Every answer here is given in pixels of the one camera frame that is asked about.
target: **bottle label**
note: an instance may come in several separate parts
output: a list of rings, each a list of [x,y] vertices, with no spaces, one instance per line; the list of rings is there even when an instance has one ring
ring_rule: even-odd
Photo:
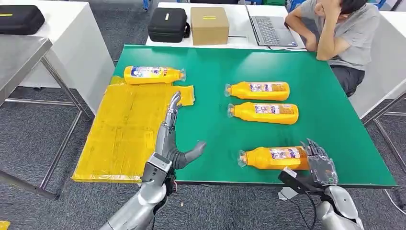
[[[299,150],[297,148],[284,148],[284,149],[270,149],[273,159],[286,159],[286,158],[300,158]]]
[[[293,114],[293,108],[289,104],[254,104],[257,114]]]
[[[161,67],[140,67],[133,66],[131,69],[131,77],[133,78],[159,78],[160,73],[166,75],[167,69]]]
[[[285,91],[281,82],[252,82],[249,84],[251,92]]]

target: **floor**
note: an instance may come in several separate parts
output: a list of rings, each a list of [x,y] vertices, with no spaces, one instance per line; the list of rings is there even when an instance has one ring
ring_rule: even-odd
[[[144,44],[146,27],[157,3],[148,12],[139,0],[92,0],[91,8],[112,56],[118,59],[124,43]],[[67,100],[58,89],[17,88],[13,97]],[[406,101],[394,111],[406,112]],[[71,107],[4,103],[0,107],[0,168],[39,184],[55,155],[76,110]],[[406,119],[380,119],[406,159]],[[96,230],[131,196],[135,184],[76,183],[70,180],[91,121],[81,118],[49,183],[52,192],[63,190],[57,201],[46,200],[15,186],[0,184],[0,220],[10,230]],[[374,124],[367,130],[389,170],[401,186],[391,190],[406,210],[406,177]],[[156,217],[159,230],[304,230],[298,209],[277,198],[278,188],[254,186],[180,185]],[[406,230],[406,217],[380,189],[349,189],[367,230]],[[293,199],[308,222],[313,211],[306,197]],[[321,225],[317,222],[316,230]]]

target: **black hair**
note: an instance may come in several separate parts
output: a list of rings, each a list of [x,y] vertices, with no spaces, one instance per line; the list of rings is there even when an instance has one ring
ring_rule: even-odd
[[[359,10],[368,0],[341,0],[341,14],[350,14]]]

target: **laptop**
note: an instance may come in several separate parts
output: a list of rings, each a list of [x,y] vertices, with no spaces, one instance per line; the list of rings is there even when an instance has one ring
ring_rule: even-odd
[[[245,1],[244,5],[259,46],[297,46],[283,17],[251,16]]]

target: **green tabletop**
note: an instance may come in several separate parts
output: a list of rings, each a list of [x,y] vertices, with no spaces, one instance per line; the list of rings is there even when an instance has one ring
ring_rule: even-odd
[[[126,45],[115,75],[126,66],[168,66],[186,70],[195,104],[179,110],[180,150],[207,142],[203,155],[182,170],[181,183],[248,183],[281,185],[279,170],[239,167],[239,150],[259,146],[296,146],[310,138],[333,159],[339,183],[349,187],[393,187],[396,183],[326,62],[311,52],[209,49]],[[225,84],[240,81],[286,81],[299,119],[280,125],[228,118],[227,105],[247,100],[225,97]]]

